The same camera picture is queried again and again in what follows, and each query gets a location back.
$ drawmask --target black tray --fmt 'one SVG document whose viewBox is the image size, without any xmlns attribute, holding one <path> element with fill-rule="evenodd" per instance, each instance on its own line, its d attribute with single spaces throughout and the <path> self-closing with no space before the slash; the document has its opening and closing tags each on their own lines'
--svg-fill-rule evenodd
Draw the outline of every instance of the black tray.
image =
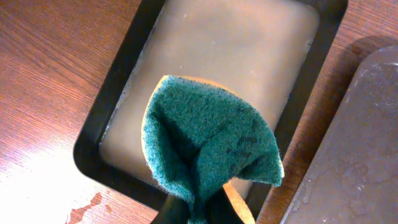
<svg viewBox="0 0 398 224">
<path fill-rule="evenodd" d="M 348 0 L 300 2 L 311 5 L 318 11 L 320 25 L 275 129 L 282 157 L 289 147 L 348 5 Z M 106 164 L 100 157 L 99 144 L 164 3 L 165 0 L 142 0 L 73 150 L 75 164 L 83 174 L 156 210 L 160 210 L 167 194 Z M 246 203 L 254 218 L 259 216 L 270 188 L 265 184 L 252 184 Z"/>
</svg>

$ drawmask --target stained gray surface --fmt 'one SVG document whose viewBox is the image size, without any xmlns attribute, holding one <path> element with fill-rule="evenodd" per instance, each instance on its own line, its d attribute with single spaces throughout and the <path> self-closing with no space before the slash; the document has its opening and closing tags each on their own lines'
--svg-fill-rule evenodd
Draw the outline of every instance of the stained gray surface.
<svg viewBox="0 0 398 224">
<path fill-rule="evenodd" d="M 398 223 L 398 46 L 359 66 L 282 223 Z"/>
</svg>

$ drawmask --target wooden table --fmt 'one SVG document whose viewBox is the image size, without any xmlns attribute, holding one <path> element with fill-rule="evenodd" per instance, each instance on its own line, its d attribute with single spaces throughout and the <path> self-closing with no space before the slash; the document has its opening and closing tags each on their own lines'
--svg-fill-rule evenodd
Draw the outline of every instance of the wooden table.
<svg viewBox="0 0 398 224">
<path fill-rule="evenodd" d="M 1 0 L 0 223 L 149 223 L 83 176 L 73 143 L 140 0 Z M 398 44 L 398 0 L 351 0 L 260 223 L 280 222 L 359 62 Z"/>
</svg>

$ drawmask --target wooden surface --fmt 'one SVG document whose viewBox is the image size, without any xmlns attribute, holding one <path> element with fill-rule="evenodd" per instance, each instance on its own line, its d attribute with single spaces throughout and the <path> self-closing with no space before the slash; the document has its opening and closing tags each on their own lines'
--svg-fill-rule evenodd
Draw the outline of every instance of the wooden surface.
<svg viewBox="0 0 398 224">
<path fill-rule="evenodd" d="M 72 149 L 140 0 L 0 1 L 0 223 L 149 223 Z M 398 0 L 351 0 L 260 223 L 279 223 L 359 62 L 398 44 Z"/>
</svg>

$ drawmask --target red stain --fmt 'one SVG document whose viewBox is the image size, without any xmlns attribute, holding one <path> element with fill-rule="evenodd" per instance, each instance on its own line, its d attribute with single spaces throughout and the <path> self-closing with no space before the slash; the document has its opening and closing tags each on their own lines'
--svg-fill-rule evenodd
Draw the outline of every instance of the red stain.
<svg viewBox="0 0 398 224">
<path fill-rule="evenodd" d="M 87 212 L 87 210 L 91 209 L 92 207 L 99 205 L 101 201 L 102 195 L 101 192 L 98 192 L 97 194 L 95 194 L 93 199 L 91 199 L 89 205 L 86 205 L 83 208 L 72 209 L 72 211 L 70 212 L 70 221 L 68 224 L 76 224 L 82 221 L 85 212 Z"/>
<path fill-rule="evenodd" d="M 108 213 L 112 212 L 112 209 L 109 205 L 105 205 L 105 208 L 106 208 L 106 212 L 108 212 Z"/>
</svg>

